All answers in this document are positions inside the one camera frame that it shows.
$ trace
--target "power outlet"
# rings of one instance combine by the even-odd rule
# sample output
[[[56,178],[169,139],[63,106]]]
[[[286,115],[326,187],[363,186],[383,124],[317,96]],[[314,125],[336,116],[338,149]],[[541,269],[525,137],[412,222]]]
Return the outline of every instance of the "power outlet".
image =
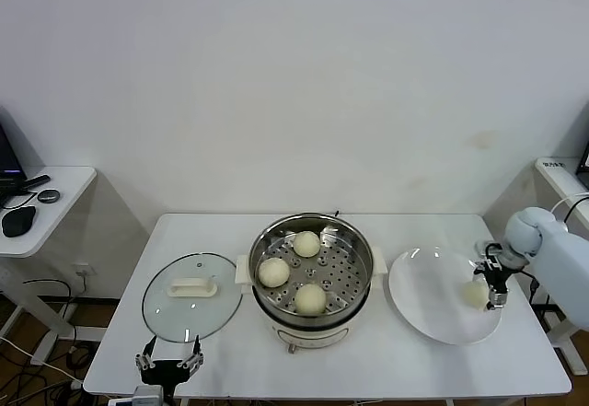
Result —
[[[84,263],[82,261],[77,262],[77,263],[72,263],[72,268],[74,268],[74,272],[77,275],[85,275],[85,276],[96,275],[96,271],[94,271],[94,268],[92,268],[92,266],[90,266],[89,263]]]

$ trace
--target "small white desk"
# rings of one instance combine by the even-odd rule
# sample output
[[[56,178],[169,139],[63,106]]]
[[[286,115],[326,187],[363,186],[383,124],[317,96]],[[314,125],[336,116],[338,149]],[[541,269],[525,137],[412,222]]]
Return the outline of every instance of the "small white desk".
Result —
[[[51,330],[41,342],[38,351],[35,353],[33,363],[45,359],[46,354],[51,351],[58,336],[73,338],[74,329],[67,320],[74,312],[75,306],[70,306],[66,313],[55,313],[53,309],[35,296],[26,285],[21,283],[24,279],[13,266],[13,261],[25,259],[43,246],[45,240],[96,177],[96,171],[91,167],[44,167],[28,171],[30,178],[42,174],[49,175],[51,181],[33,191],[54,188],[60,192],[60,200],[56,203],[46,204],[39,203],[36,198],[33,198],[27,203],[27,205],[34,205],[37,208],[30,231],[17,238],[7,238],[0,233],[0,290],[17,305],[17,309],[0,330],[0,336],[4,337],[8,333],[22,309],[27,310]],[[25,199],[26,197],[15,197],[7,202],[6,206],[16,206]],[[3,209],[0,211],[0,218],[7,211],[9,210]],[[77,337],[80,340],[92,340],[96,336],[97,332],[94,329],[92,331],[77,330]]]
[[[141,384],[134,356],[152,334],[142,318],[151,279],[176,258],[213,251],[235,260],[278,215],[163,215],[149,239],[84,381],[95,394],[130,395]],[[342,215],[379,247],[388,266],[416,246],[449,246],[473,255],[491,239],[477,215]],[[253,295],[202,340],[204,365],[179,385],[180,398],[432,400],[521,398],[568,392],[571,382],[515,279],[498,330],[485,342],[452,346],[409,325],[371,290],[341,342],[288,354],[271,335]],[[154,359],[183,358],[191,344],[158,340]]]

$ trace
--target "computer mouse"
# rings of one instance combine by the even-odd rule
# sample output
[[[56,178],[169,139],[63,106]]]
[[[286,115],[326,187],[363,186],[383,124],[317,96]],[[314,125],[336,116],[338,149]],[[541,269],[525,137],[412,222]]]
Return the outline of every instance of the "computer mouse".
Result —
[[[59,201],[61,194],[57,190],[43,190],[37,194],[37,200],[41,203],[54,203]]]
[[[37,210],[34,206],[23,206],[9,211],[2,218],[2,232],[7,238],[22,236],[30,230]]]

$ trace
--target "lid handle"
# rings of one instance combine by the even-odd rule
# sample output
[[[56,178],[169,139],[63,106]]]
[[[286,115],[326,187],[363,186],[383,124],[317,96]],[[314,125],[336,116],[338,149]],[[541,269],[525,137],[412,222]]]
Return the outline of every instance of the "lid handle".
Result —
[[[174,279],[167,289],[170,297],[212,297],[217,292],[217,284],[213,279],[190,277]]]

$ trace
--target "cooker handle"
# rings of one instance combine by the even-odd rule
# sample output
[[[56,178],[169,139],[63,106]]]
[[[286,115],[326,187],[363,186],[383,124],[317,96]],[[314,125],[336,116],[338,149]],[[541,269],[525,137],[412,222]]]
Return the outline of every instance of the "cooker handle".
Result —
[[[371,250],[372,258],[374,260],[372,276],[376,277],[377,275],[388,273],[388,267],[385,262],[385,256],[383,256],[383,251],[379,247],[373,247]]]
[[[244,255],[237,257],[236,284],[252,285],[251,279],[249,278],[248,256]]]

